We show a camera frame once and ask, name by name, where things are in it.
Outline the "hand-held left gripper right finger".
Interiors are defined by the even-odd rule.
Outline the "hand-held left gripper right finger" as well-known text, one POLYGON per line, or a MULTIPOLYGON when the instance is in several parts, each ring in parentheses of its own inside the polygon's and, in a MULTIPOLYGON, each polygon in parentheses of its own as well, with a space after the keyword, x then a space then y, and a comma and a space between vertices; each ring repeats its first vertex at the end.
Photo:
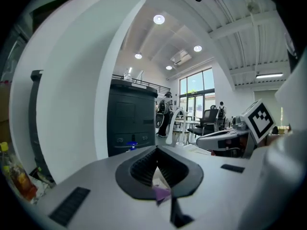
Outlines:
POLYGON ((170 201, 170 222, 181 228, 194 219, 183 213, 178 199, 194 194, 203 180, 203 170, 197 163, 166 148, 156 147, 156 154, 157 168, 168 184, 166 189, 156 189, 157 205, 170 201))

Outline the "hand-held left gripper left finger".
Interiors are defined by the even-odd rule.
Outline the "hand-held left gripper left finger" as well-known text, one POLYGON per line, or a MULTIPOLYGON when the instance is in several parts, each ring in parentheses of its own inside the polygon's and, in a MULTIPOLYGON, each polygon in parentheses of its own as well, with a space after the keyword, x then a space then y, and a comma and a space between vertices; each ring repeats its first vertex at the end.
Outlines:
POLYGON ((134 199, 155 200, 156 193, 152 186, 156 168, 156 147, 152 146, 121 163, 116 169, 116 182, 134 199))

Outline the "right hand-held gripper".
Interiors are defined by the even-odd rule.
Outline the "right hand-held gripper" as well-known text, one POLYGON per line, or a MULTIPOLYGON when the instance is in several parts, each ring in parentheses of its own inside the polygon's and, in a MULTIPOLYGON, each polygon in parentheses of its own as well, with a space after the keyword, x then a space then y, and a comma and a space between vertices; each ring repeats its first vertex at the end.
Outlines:
POLYGON ((197 139, 196 145, 203 150, 228 150, 239 148, 240 137, 246 137, 243 157, 249 158, 274 126, 271 113, 262 99, 259 99, 233 119, 234 130, 222 130, 204 135, 197 139))

